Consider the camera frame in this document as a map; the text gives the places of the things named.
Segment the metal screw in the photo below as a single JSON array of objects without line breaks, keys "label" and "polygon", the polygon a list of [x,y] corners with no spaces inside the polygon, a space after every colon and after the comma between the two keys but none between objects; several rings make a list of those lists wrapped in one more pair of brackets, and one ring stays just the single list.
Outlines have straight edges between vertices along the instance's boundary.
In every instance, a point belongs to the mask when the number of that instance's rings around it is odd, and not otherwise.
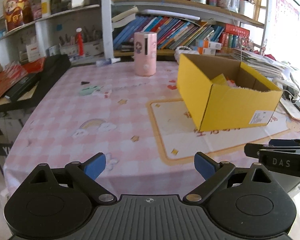
[{"label": "metal screw", "polygon": [[198,194],[189,194],[186,196],[186,199],[191,202],[197,202],[200,201],[202,198]]},{"label": "metal screw", "polygon": [[109,202],[114,200],[114,196],[112,196],[111,194],[102,194],[99,196],[99,200],[102,202]]}]

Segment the barcode label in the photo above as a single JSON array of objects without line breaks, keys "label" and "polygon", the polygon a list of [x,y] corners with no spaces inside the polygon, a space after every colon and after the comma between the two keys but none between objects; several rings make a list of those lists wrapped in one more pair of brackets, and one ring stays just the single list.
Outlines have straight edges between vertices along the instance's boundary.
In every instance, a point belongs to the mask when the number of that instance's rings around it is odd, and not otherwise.
[{"label": "barcode label", "polygon": [[274,111],[257,110],[254,112],[249,124],[268,123],[270,118],[272,117],[273,113],[274,113]]}]

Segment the yellow cardboard box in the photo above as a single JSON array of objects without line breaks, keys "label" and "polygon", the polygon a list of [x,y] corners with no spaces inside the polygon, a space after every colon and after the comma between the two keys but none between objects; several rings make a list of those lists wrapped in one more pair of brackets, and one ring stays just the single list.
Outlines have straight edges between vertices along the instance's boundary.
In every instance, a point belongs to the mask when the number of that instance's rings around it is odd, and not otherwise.
[{"label": "yellow cardboard box", "polygon": [[[211,81],[222,73],[240,88]],[[243,62],[195,54],[181,54],[177,87],[199,131],[267,125],[282,95]]]}]

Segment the pink cylindrical container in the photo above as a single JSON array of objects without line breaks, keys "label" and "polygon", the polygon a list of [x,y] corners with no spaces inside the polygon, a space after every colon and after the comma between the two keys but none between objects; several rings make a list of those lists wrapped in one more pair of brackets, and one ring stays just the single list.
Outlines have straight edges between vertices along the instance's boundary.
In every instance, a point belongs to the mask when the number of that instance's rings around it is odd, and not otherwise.
[{"label": "pink cylindrical container", "polygon": [[157,63],[157,33],[134,33],[134,70],[138,76],[152,76]]}]

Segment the tablecloth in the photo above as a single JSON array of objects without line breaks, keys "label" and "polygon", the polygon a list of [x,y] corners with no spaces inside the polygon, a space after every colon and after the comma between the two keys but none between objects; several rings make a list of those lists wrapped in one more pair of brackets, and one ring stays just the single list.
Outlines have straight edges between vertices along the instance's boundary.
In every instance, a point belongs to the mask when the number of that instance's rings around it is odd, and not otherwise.
[{"label": "tablecloth", "polygon": [[[136,76],[133,62],[69,69],[37,106],[10,151],[4,165],[10,194],[39,163],[59,168],[103,152],[106,169],[97,182],[118,197],[183,197],[204,181],[193,164],[197,151],[217,162],[249,167],[256,159],[244,155],[245,143],[300,138],[300,122],[280,107],[265,127],[198,132],[176,87],[177,74],[175,62],[157,62],[151,77]],[[82,90],[91,86],[100,91],[84,96]]]}]

